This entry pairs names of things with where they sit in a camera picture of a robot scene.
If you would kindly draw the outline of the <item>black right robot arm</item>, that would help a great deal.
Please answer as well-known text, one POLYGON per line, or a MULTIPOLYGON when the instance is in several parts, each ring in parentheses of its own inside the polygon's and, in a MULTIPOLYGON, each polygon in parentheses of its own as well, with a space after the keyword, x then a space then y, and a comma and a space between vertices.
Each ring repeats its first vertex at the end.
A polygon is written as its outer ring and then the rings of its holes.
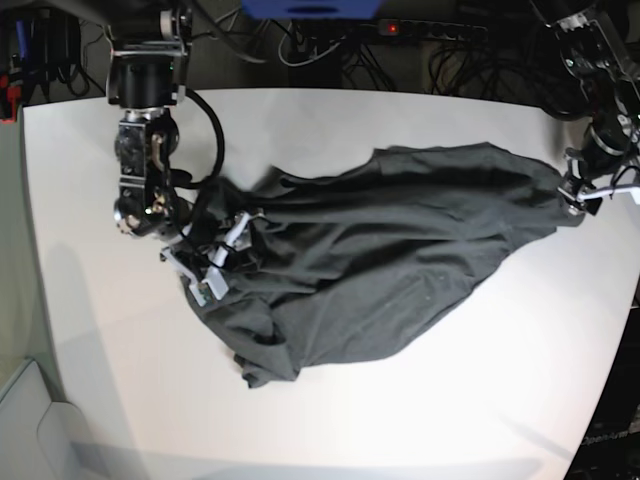
POLYGON ((228 291, 223 266, 248 227, 250 216, 242 213, 217 243, 214 235, 197 232, 204 205, 190 204, 177 194, 180 189, 205 194, 219 176, 225 158, 219 118, 186 86, 192 19, 202 19, 210 36, 238 57, 251 61, 252 56, 199 1, 60 1, 57 5, 102 26, 110 44, 105 95, 109 104, 123 112, 114 146, 120 166, 119 196, 114 203, 117 227, 134 238, 154 236, 163 241, 162 260, 186 279, 199 304, 222 299, 228 291), (211 121, 217 147, 211 173, 198 182, 170 163, 179 143, 178 126, 170 110, 186 98, 211 121))

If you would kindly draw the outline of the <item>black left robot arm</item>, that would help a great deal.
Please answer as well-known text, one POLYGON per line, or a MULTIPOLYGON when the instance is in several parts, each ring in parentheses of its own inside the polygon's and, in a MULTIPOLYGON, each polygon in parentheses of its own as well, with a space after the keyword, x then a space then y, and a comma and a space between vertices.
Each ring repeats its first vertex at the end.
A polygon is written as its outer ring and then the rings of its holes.
POLYGON ((578 149, 564 152, 558 187, 573 215, 594 215, 605 197, 639 200, 639 62, 603 1, 533 1, 559 42, 567 72, 587 100, 590 123, 578 149))

